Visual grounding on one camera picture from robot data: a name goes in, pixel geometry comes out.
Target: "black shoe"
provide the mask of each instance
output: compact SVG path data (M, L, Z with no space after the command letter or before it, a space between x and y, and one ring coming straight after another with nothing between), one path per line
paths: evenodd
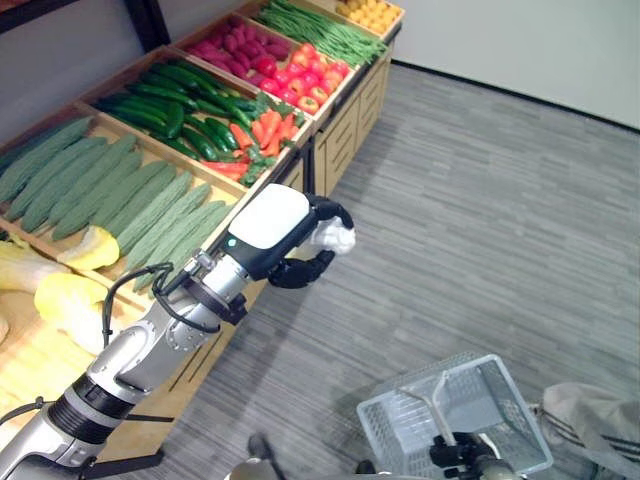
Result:
M371 475L376 473L376 467L373 466L371 460L363 460L356 467L356 474Z

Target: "red tomato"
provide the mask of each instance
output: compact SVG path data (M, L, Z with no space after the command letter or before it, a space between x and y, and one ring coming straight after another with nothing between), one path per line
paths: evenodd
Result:
M298 95L304 95L307 91L307 88L301 78L294 78L287 86Z
M342 75L340 75L339 72L336 72L335 70L328 70L325 74L324 74L324 78L325 80L335 80L338 85L340 85L340 82L342 82L342 79L344 78Z
M298 51L304 53L304 56L309 60L314 59L318 54L318 52L316 51L316 47L314 47L310 43L303 43L302 45L300 45Z
M344 60L337 60L329 65L329 70L335 70L344 78L349 74L349 65Z
M293 106L296 106L298 104L298 98L300 98L300 96L290 88L280 89L280 93L278 94L278 96L285 102Z
M305 70L309 67L310 61L311 60L309 60L309 57L307 57L300 50L294 53L293 56L291 57L291 63L297 63L298 65L301 65L302 68L304 68Z
M313 115L318 111L320 105L311 97L300 97L300 100L298 100L298 108Z
M278 85L281 87L286 87L291 81L291 75L286 70L277 70L276 73L273 74L273 79L278 82Z
M338 82L331 78L324 78L320 82L320 87L327 93L333 93L333 91L338 88L338 85Z
M327 64L317 59L311 60L308 71L316 74L319 78L322 78L324 77L324 72L327 71Z
M302 65L298 65L297 63L290 63L285 68L285 71L287 71L289 75L291 75L291 78L293 79L295 77L299 77L300 75L302 75L305 72L305 69Z
M263 81L261 81L260 88L265 92L269 92L274 95L277 95L280 91L280 85L278 85L278 82L271 78L265 78Z
M312 72L303 73L300 76L300 79L304 82L304 85L307 88L307 91L310 88L318 86L318 84L320 83L320 79L318 78L318 76Z
M327 95L327 92L325 92L320 87L313 87L311 90L309 90L309 96L313 98L316 102L318 102L318 105L322 105L329 98L329 95Z

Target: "white basket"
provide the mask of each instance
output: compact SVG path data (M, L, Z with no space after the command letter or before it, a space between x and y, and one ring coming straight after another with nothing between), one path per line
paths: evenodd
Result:
M358 405L358 416L384 470L444 478L431 462L429 448L435 436L447 438L448 432L485 433L520 474L544 470L553 462L497 355L458 355L392 379L374 395Z

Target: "gray carpet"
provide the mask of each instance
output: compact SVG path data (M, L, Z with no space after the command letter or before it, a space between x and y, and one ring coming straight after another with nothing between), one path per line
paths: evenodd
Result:
M529 401L579 381L639 394L640 138L392 67L333 198L358 245L303 291L267 289L166 443L121 478L219 479L265 431L291 479L371 456L358 402L399 372L502 356ZM556 451L534 478L588 478Z

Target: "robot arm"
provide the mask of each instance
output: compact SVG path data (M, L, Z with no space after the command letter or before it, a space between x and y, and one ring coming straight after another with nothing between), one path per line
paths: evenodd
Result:
M221 320L242 318L247 285L268 278L276 286L299 288L318 278L333 259L331 250L322 249L309 261L286 256L320 222L334 217L340 219L338 230L353 232L353 221L340 205L268 185L231 222L217 251L197 252L168 288L154 290L156 301L145 315L0 452L0 480L13 480L29 457L55 464L56 475L60 466L73 472L94 461L131 409L218 332ZM349 250L353 233L342 237L351 239L341 247Z

